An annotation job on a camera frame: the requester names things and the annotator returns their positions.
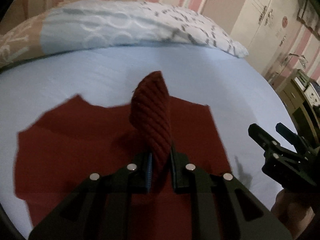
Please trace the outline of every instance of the metal screw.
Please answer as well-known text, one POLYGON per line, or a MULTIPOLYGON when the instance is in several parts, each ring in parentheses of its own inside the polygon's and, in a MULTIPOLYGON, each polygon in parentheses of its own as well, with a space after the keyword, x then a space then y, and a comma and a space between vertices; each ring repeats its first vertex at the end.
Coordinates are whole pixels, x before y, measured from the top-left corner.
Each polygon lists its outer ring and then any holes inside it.
POLYGON ((130 164, 127 165, 127 169, 129 171, 135 171, 137 169, 137 165, 134 164, 134 163, 130 163, 130 164))
POLYGON ((90 179, 91 180, 97 180, 97 179, 99 179, 100 178, 100 175, 98 174, 98 173, 92 173, 91 175, 90 175, 90 179))
POLYGON ((196 166, 194 164, 192 164, 192 163, 189 163, 189 164, 186 165, 186 169, 188 171, 193 171, 195 168, 196 168, 196 166))
POLYGON ((224 178, 225 180, 232 180, 232 179, 233 179, 233 176, 232 176, 232 174, 230 174, 230 173, 225 173, 225 174, 223 174, 223 178, 224 178))

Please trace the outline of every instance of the human hand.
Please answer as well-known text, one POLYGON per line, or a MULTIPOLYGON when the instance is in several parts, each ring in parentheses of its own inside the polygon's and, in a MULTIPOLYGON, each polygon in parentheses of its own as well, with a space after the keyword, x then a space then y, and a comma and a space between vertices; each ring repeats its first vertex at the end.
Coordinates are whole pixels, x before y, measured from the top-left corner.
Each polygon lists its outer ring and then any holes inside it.
POLYGON ((289 229, 293 239, 299 237, 315 215, 306 194, 292 193, 286 189, 278 193, 271 213, 289 229))

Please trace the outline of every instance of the dark red cloth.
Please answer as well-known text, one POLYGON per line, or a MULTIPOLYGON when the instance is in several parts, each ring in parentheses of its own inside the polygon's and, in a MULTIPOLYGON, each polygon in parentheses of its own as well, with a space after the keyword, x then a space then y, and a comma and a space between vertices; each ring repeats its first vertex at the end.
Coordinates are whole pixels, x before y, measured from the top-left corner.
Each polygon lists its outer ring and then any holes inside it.
POLYGON ((154 184, 172 145, 170 96, 161 71, 150 73, 139 83, 132 96, 129 120, 152 151, 154 184))
MULTIPOLYGON (((91 173, 114 173, 148 145, 130 124, 130 105, 103 108, 76 96, 19 133, 15 192, 26 200, 33 225, 91 173)), ((230 172, 208 106, 170 97, 170 124, 177 151, 207 172, 230 172)), ((163 167, 161 192, 133 195, 130 239, 191 239, 189 195, 172 191, 163 167)))

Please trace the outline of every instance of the bed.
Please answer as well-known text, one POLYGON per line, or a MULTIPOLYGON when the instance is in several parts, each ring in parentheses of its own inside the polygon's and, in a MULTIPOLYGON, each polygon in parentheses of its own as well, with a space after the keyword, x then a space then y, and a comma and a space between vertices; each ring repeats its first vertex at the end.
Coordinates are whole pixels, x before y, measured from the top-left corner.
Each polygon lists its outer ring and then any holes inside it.
POLYGON ((25 238, 32 225, 25 202, 14 195, 17 133, 75 94, 104 107, 128 103, 138 82, 155 70, 162 71, 171 96, 210 106, 233 174, 268 209, 274 204, 282 187, 262 173, 263 150, 247 130, 257 123, 294 150, 275 130, 282 122, 295 131, 284 105, 242 58, 246 49, 212 20, 164 7, 80 1, 17 27, 4 37, 13 40, 9 54, 0 43, 0 202, 25 238), (134 28, 124 21, 128 12, 134 28), (163 19, 154 25, 159 13, 163 19))

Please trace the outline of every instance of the red sticker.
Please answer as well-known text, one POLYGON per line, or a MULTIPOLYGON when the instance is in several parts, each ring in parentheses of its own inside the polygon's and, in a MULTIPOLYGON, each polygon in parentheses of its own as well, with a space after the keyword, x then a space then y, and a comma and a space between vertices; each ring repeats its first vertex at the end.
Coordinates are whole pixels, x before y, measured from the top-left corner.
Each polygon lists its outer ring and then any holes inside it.
POLYGON ((284 16, 282 18, 282 27, 285 28, 288 25, 288 18, 286 16, 284 16))

